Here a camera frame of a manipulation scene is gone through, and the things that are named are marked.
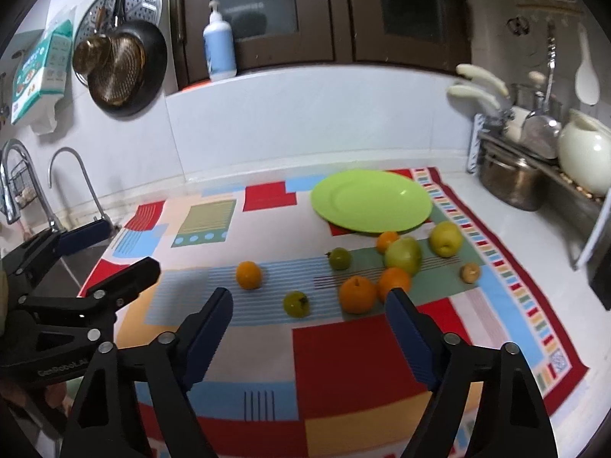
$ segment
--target orange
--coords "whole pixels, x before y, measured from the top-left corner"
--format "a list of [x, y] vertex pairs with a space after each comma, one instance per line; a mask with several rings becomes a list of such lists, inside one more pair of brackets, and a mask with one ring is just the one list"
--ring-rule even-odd
[[398, 267], [390, 267], [384, 270], [378, 280], [378, 299], [384, 303], [391, 289], [400, 287], [408, 292], [412, 287], [412, 278], [405, 270]]
[[341, 285], [339, 297], [346, 313], [367, 313], [376, 303], [376, 286], [368, 278], [355, 275]]
[[242, 262], [235, 269], [235, 280], [244, 289], [257, 289], [261, 279], [261, 269], [254, 262]]
[[399, 239], [399, 234], [397, 234], [395, 231], [382, 232], [382, 234], [378, 236], [378, 240], [376, 241], [377, 251], [383, 255], [384, 253], [386, 253], [388, 247], [393, 244], [393, 242], [395, 242], [397, 239]]

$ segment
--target faucet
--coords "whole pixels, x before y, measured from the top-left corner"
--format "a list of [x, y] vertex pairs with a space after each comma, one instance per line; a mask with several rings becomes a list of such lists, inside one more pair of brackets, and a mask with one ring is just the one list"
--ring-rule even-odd
[[12, 150], [15, 150], [19, 155], [21, 155], [26, 162], [27, 169], [29, 170], [32, 178], [32, 184], [34, 185], [34, 190], [39, 197], [42, 209], [47, 216], [47, 220], [49, 221], [49, 227], [54, 232], [64, 232], [66, 230], [65, 227], [63, 227], [62, 223], [59, 221], [59, 218], [57, 218], [57, 216], [51, 210], [51, 206], [49, 205], [47, 197], [45, 196], [45, 192], [42, 191], [38, 175], [36, 175], [34, 164], [32, 163], [32, 157], [19, 139], [9, 139], [6, 143], [4, 143], [4, 146], [2, 146], [2, 155], [0, 159], [0, 182], [2, 184], [4, 206], [6, 207], [7, 223], [13, 224], [21, 217], [19, 205], [15, 202], [15, 197], [10, 192], [10, 177], [8, 175], [7, 167], [8, 155]]
[[85, 182], [87, 183], [87, 187], [89, 188], [89, 192], [91, 193], [91, 196], [94, 199], [95, 205], [98, 207], [98, 211], [100, 212], [100, 215], [102, 215], [102, 218], [104, 220], [106, 220], [111, 225], [111, 229], [114, 229], [114, 224], [112, 223], [111, 218], [103, 210], [102, 205], [100, 205], [100, 201], [98, 200], [98, 197], [97, 197], [97, 195], [96, 195], [96, 193], [94, 191], [94, 187], [91, 185], [91, 180], [89, 179], [89, 175], [87, 174], [87, 170], [85, 169], [85, 164], [83, 163], [81, 156], [78, 154], [78, 152], [74, 148], [70, 148], [69, 146], [63, 146], [62, 148], [58, 149], [53, 154], [53, 156], [51, 157], [51, 161], [49, 162], [49, 169], [47, 171], [47, 178], [48, 178], [48, 182], [49, 182], [49, 189], [53, 188], [53, 182], [51, 180], [51, 170], [53, 169], [53, 162], [55, 160], [55, 157], [57, 157], [57, 155], [62, 153], [62, 151], [66, 151], [66, 152], [72, 153], [74, 155], [74, 157], [78, 161], [79, 165], [81, 166], [82, 175], [83, 175], [83, 177], [85, 177]]

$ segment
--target green patch with blue dots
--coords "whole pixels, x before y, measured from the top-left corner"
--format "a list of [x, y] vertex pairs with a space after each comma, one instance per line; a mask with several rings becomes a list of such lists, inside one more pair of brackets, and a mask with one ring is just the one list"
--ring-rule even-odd
[[192, 206], [172, 242], [172, 248], [224, 242], [235, 203], [236, 200], [224, 200]]

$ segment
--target bottle label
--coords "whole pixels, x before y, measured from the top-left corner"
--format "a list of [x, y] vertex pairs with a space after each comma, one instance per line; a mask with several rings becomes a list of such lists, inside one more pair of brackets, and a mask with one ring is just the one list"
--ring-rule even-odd
[[204, 35], [204, 50], [209, 75], [236, 70], [230, 29]]

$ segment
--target kitchen sink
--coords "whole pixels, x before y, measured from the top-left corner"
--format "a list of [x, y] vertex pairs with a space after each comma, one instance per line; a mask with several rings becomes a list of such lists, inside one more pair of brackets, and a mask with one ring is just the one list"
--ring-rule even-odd
[[60, 258], [32, 295], [64, 298], [76, 296], [109, 244], [110, 240], [105, 240], [74, 255]]

